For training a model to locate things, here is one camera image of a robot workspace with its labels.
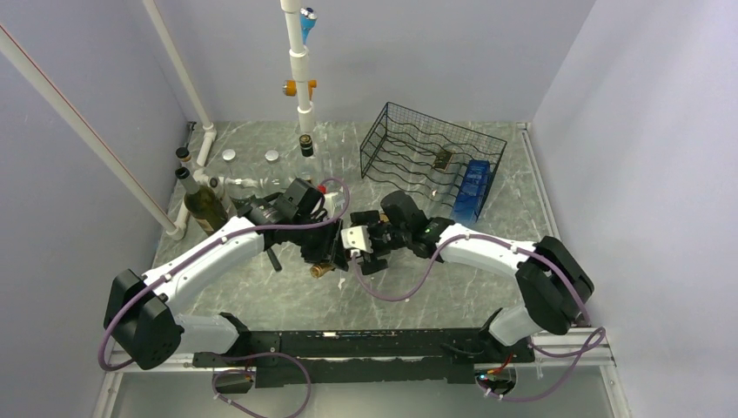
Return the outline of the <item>dark gold-foil wine bottle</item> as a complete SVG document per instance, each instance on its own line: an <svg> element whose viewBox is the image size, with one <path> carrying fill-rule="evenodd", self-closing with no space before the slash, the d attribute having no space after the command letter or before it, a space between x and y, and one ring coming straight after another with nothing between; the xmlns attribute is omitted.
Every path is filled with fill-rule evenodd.
<svg viewBox="0 0 738 418"><path fill-rule="evenodd" d="M330 263L319 263L312 265L309 269L309 272L314 279L319 279L325 276L327 273L334 271L335 269L336 267Z"/></svg>

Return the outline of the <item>clear bottle dark label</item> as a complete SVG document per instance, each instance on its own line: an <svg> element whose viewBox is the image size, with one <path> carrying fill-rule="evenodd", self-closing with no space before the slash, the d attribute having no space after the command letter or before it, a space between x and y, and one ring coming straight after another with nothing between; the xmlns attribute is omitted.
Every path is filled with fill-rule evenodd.
<svg viewBox="0 0 738 418"><path fill-rule="evenodd" d="M275 192L285 192L290 186L294 177L290 172L289 165L280 157L276 150L269 150L265 153L266 161L266 177L264 179L264 188L267 194Z"/></svg>

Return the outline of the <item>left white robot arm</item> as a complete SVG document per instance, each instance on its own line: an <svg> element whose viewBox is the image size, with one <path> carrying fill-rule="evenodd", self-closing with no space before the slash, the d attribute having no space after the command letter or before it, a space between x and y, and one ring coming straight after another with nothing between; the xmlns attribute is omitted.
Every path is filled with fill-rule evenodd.
<svg viewBox="0 0 738 418"><path fill-rule="evenodd" d="M212 352L227 365L243 363L251 343L245 325L230 314L187 315L183 311L209 284L240 262L274 245L293 243L315 252L340 238L340 221L350 202L325 215L325 195L315 185L296 179L274 199L249 198L237 216L176 259L143 275L127 269L112 282L104 315L104 336L97 352L106 371L123 368L108 362L106 348L114 340L143 370L163 364L174 354Z"/></svg>

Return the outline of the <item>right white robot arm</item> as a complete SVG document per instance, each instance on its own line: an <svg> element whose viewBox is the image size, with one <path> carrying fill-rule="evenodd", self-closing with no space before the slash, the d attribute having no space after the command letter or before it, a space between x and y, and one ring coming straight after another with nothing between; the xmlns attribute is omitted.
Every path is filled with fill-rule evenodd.
<svg viewBox="0 0 738 418"><path fill-rule="evenodd" d="M384 257L408 249L431 263L455 263L513 279L521 300L493 313L482 328L480 351L501 361L513 345L541 331L564 335L588 320L594 284L557 238L503 239L444 217L429 218L405 192L385 196L380 210L354 212L341 232L357 278L385 268Z"/></svg>

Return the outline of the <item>clear square bottle black cap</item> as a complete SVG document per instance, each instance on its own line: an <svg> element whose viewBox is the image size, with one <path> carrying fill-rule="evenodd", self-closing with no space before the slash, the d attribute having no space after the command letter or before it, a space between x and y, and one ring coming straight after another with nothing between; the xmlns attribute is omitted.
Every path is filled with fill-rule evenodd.
<svg viewBox="0 0 738 418"><path fill-rule="evenodd" d="M313 185L319 185L325 179L325 154L319 150L312 136L299 136L299 151L296 177Z"/></svg>

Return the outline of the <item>dark green wine bottle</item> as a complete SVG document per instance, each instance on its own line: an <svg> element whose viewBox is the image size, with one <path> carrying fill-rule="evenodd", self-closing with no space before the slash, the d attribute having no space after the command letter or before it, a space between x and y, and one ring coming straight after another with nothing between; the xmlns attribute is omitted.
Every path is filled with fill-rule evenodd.
<svg viewBox="0 0 738 418"><path fill-rule="evenodd" d="M175 176L183 186L184 206L202 230L211 236L228 222L228 212L214 191L200 185L183 166L175 170Z"/></svg>

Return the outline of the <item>clear bottle silver cap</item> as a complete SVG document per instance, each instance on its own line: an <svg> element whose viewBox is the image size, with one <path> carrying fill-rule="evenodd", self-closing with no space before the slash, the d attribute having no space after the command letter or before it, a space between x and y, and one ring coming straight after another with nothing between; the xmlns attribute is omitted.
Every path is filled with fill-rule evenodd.
<svg viewBox="0 0 738 418"><path fill-rule="evenodd" d="M225 149L222 159L228 170L225 176L226 192L236 208L240 208L258 195L260 183L251 167L233 149Z"/></svg>

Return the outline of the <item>clear slim bottle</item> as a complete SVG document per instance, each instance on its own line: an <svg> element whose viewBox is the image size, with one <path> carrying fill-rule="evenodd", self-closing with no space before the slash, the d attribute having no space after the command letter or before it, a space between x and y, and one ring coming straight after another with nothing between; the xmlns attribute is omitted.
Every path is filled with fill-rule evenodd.
<svg viewBox="0 0 738 418"><path fill-rule="evenodd" d="M436 153L426 178L432 202L443 202L451 193L462 165L463 158L457 152L441 149Z"/></svg>

